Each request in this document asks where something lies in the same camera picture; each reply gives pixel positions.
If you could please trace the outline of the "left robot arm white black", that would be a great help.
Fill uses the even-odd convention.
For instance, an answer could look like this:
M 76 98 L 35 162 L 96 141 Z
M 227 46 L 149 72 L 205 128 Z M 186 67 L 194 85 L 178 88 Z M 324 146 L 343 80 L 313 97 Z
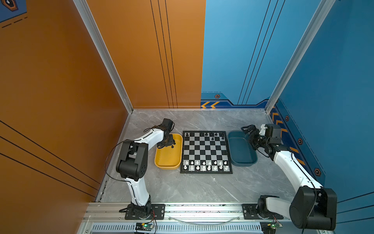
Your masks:
M 173 146 L 175 144 L 171 134 L 173 129 L 174 122 L 163 119 L 160 125 L 146 129 L 143 136 L 121 142 L 116 172 L 124 179 L 131 194 L 131 202 L 126 208 L 129 215 L 145 219 L 151 214 L 151 195 L 147 191 L 144 180 L 148 167 L 148 153 L 154 146 L 158 148 Z

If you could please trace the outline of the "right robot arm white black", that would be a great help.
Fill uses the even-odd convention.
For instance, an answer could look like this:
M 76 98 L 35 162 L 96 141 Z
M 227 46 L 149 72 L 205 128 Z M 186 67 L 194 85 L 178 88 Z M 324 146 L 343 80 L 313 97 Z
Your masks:
M 263 148 L 267 156 L 282 169 L 296 192 L 291 202 L 277 196 L 260 196 L 256 208 L 258 216 L 266 219 L 279 214 L 302 230 L 335 230 L 337 194 L 315 180 L 297 161 L 292 150 L 282 144 L 281 127 L 263 124 L 258 129 L 255 125 L 249 125 L 241 130 L 249 137 L 248 142 L 253 150 Z

